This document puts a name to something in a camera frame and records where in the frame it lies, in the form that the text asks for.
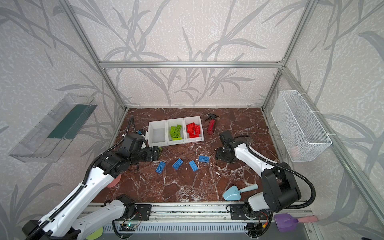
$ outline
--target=pink handle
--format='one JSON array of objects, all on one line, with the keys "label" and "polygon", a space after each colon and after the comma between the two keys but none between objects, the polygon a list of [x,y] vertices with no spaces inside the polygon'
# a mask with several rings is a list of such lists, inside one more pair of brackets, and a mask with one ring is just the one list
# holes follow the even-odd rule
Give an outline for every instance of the pink handle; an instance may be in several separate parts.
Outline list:
[{"label": "pink handle", "polygon": [[301,217],[298,218],[299,222],[317,222],[318,219],[316,216],[309,216],[309,217]]}]

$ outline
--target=white wire basket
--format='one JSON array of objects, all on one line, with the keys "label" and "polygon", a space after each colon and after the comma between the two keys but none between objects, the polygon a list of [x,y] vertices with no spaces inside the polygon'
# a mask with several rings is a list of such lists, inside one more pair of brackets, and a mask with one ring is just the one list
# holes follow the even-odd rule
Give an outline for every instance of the white wire basket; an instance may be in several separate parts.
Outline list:
[{"label": "white wire basket", "polygon": [[296,90],[280,91],[272,117],[292,162],[308,162],[320,155],[332,140]]}]

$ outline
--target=white storage bin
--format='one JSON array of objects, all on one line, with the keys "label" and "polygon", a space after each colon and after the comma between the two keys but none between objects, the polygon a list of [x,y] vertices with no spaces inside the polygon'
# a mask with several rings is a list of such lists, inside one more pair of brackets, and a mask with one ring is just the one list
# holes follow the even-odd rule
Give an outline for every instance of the white storage bin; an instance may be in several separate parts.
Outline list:
[{"label": "white storage bin", "polygon": [[[199,137],[189,138],[187,133],[187,125],[195,123],[200,126]],[[169,133],[172,126],[176,127],[181,125],[180,136],[181,140],[172,141],[172,137]],[[187,118],[175,118],[161,121],[149,122],[148,124],[148,145],[152,146],[169,146],[176,144],[184,144],[187,142],[201,142],[204,141],[203,127],[201,126],[200,116],[187,117]]]},{"label": "white storage bin", "polygon": [[[166,130],[166,133],[167,133],[167,141],[168,141],[168,145],[175,145],[175,144],[183,144],[185,143],[185,139],[186,139],[186,135],[185,135],[185,132],[187,131],[186,128],[185,128],[185,123],[184,123],[184,119],[183,118],[175,118],[175,119],[168,119],[166,120],[167,123],[167,130]],[[180,136],[182,137],[181,140],[172,140],[172,137],[169,133],[170,131],[170,128],[173,126],[173,127],[176,127],[177,125],[181,125],[181,130],[180,130]]]},{"label": "white storage bin", "polygon": [[148,124],[148,145],[152,146],[167,146],[167,120],[149,122]]},{"label": "white storage bin", "polygon": [[[189,133],[187,133],[187,125],[191,124],[193,122],[196,125],[200,126],[200,134],[199,134],[199,137],[189,138]],[[184,131],[185,131],[184,135],[187,136],[186,139],[185,139],[186,142],[201,142],[201,141],[204,141],[203,127],[201,125],[201,118],[200,118],[200,116],[184,118],[184,126],[183,127],[184,127]]]}]

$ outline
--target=wallpaper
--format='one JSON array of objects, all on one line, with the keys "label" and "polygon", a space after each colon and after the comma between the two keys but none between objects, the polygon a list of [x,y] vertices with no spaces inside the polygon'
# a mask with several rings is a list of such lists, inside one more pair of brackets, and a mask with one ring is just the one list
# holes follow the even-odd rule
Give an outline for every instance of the wallpaper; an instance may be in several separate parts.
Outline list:
[{"label": "wallpaper", "polygon": [[[291,162],[271,115],[278,94],[282,90],[292,90],[284,77],[280,78],[279,84],[265,108],[266,117],[275,136],[276,145],[282,153],[283,161],[307,177],[315,186],[316,199],[310,207],[313,214],[319,219],[318,225],[324,239],[345,240],[361,239],[361,237],[373,240],[384,239],[384,228],[361,197],[359,190],[331,147],[311,162]],[[301,200],[308,200],[311,195],[309,187],[301,179],[296,178],[296,180],[302,194]]]},{"label": "wallpaper", "polygon": [[318,5],[288,64],[382,197],[383,25],[384,1]]},{"label": "wallpaper", "polygon": [[127,106],[260,107],[276,72],[276,68],[115,68],[108,74]]},{"label": "wallpaper", "polygon": [[[103,61],[278,61],[306,2],[70,1]],[[260,106],[276,70],[108,72],[127,106]]]},{"label": "wallpaper", "polygon": [[[108,145],[123,114],[63,14],[49,0],[0,1],[0,238],[54,208]],[[23,163],[9,151],[68,93],[98,106],[56,163]]]},{"label": "wallpaper", "polygon": [[306,2],[70,0],[103,61],[279,61]]}]

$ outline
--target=marble tabletop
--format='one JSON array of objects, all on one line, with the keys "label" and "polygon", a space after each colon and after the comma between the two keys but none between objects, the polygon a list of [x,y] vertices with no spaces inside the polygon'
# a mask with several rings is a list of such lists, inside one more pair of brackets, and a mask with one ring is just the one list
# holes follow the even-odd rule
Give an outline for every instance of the marble tabletop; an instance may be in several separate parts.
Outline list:
[{"label": "marble tabletop", "polygon": [[[219,116],[213,135],[207,134],[208,113]],[[113,200],[126,194],[137,202],[224,201],[223,193],[232,185],[239,189],[259,184],[259,189],[242,193],[242,198],[262,191],[261,178],[242,161],[234,164],[215,159],[221,146],[218,135],[229,130],[233,136],[250,135],[252,147],[277,161],[277,154],[260,108],[132,108],[128,110],[116,141],[122,138],[129,118],[135,117],[136,129],[148,130],[148,122],[189,116],[200,116],[204,141],[163,147],[159,161],[166,163],[161,174],[155,172],[159,162],[141,162],[121,174],[120,182],[103,189],[93,202]],[[210,156],[210,162],[199,162],[200,155]],[[178,170],[172,165],[177,159],[184,163]],[[194,160],[198,170],[193,172],[188,162]]]}]

